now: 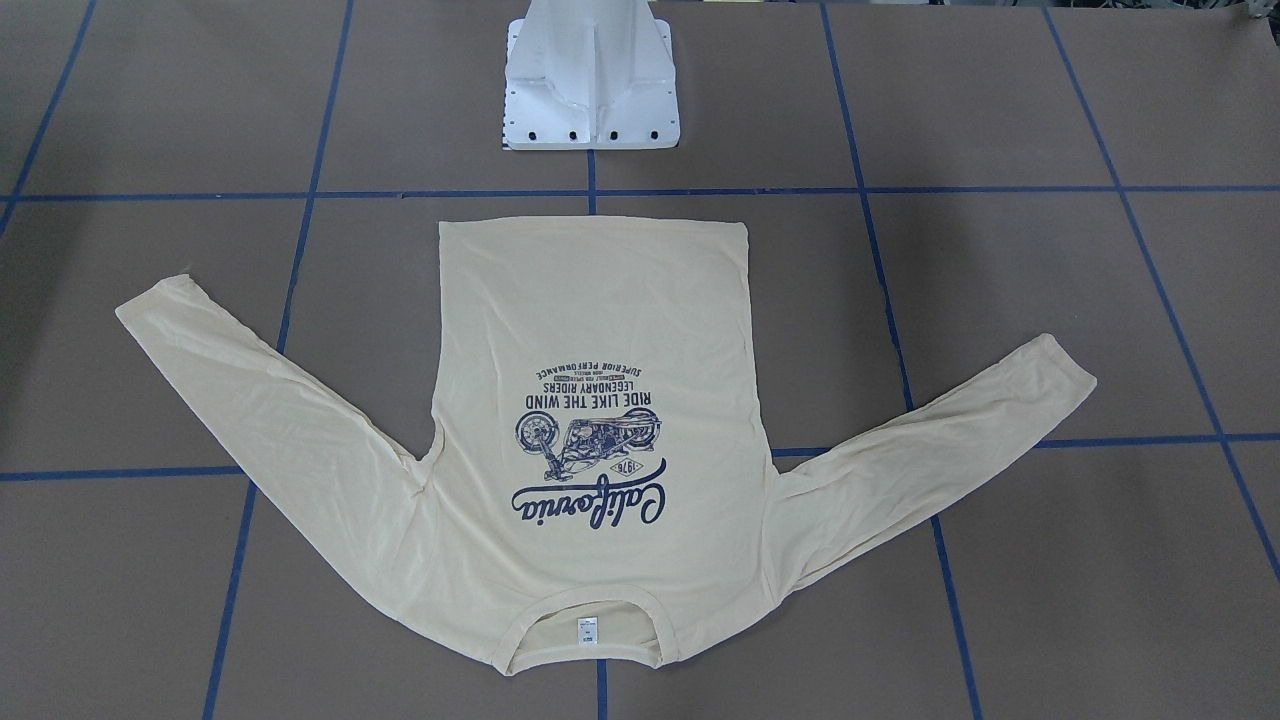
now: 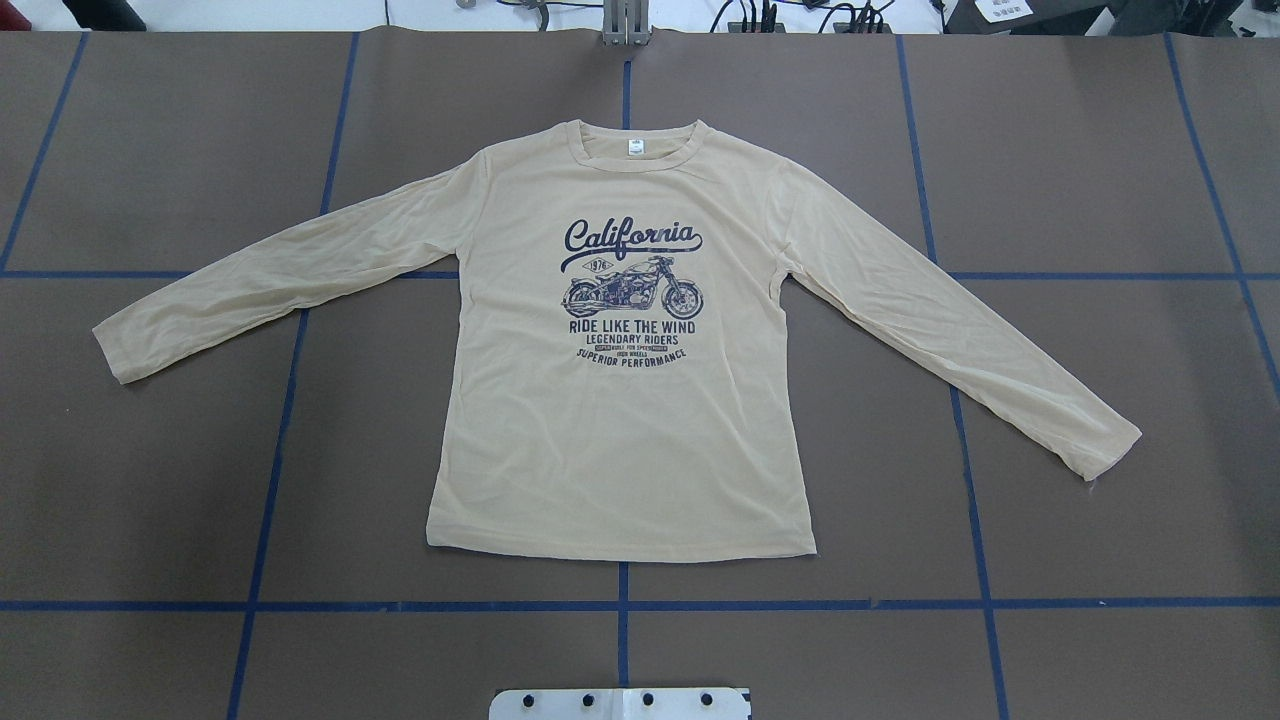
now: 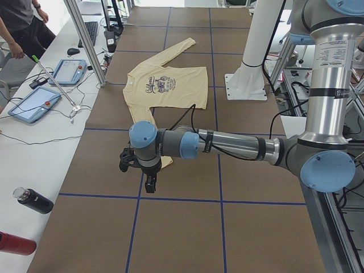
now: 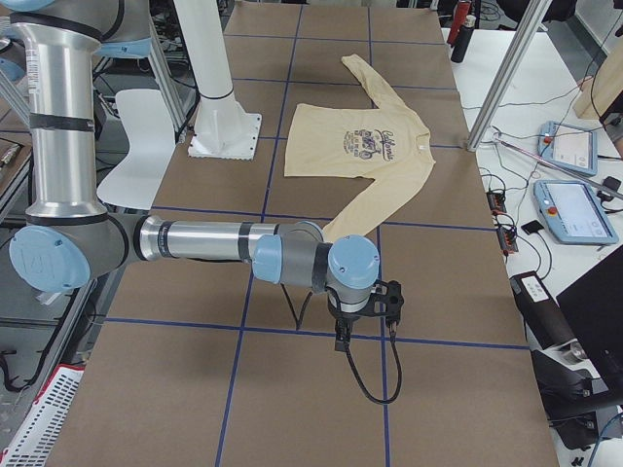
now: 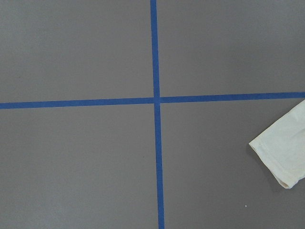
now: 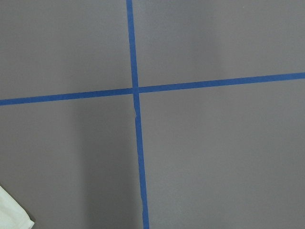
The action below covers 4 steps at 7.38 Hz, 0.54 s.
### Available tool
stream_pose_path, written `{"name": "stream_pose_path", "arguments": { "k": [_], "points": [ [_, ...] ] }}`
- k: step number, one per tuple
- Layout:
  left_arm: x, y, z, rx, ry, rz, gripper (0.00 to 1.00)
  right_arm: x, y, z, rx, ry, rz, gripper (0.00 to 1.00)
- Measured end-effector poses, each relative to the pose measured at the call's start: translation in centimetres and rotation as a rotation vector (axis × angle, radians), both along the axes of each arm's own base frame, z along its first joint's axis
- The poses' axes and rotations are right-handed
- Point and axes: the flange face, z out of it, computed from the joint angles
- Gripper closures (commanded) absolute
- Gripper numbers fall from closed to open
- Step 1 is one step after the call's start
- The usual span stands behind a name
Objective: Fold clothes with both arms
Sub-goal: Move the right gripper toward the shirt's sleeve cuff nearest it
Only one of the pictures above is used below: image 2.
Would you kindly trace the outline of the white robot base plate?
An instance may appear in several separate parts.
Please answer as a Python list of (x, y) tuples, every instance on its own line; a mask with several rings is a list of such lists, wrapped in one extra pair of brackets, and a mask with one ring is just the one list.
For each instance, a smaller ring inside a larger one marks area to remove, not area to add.
[(489, 719), (751, 719), (750, 691), (732, 687), (509, 689)]

